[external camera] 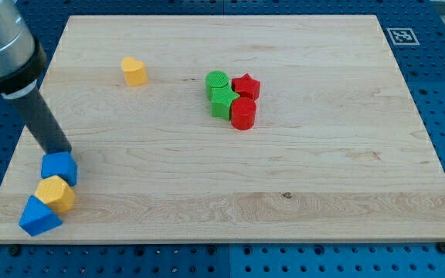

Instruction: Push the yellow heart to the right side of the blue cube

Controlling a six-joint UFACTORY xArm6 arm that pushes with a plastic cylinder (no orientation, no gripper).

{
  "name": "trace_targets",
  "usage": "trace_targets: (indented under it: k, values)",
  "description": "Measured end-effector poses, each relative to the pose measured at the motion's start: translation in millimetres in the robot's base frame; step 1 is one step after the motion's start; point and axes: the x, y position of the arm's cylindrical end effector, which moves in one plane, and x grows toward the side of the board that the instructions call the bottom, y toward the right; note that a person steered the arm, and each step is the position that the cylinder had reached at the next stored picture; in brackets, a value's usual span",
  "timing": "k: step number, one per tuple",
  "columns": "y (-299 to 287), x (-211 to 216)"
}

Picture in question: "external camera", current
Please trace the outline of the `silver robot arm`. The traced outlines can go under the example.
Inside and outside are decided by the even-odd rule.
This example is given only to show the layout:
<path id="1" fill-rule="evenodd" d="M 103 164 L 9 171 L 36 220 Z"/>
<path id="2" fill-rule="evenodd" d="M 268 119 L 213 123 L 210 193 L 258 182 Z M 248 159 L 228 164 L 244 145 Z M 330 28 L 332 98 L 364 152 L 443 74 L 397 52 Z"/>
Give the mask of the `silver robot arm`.
<path id="1" fill-rule="evenodd" d="M 72 151 L 37 87 L 46 54 L 13 0 L 0 0 L 0 96 L 8 101 L 47 154 Z"/>

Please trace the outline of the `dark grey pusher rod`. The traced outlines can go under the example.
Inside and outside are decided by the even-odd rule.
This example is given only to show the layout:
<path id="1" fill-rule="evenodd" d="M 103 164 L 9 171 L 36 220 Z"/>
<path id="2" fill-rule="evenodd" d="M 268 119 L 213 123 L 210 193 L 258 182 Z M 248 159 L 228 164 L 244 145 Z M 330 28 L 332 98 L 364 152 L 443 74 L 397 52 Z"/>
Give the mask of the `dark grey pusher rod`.
<path id="1" fill-rule="evenodd" d="M 39 90 L 11 94 L 11 105 L 46 154 L 72 151 L 72 146 Z"/>

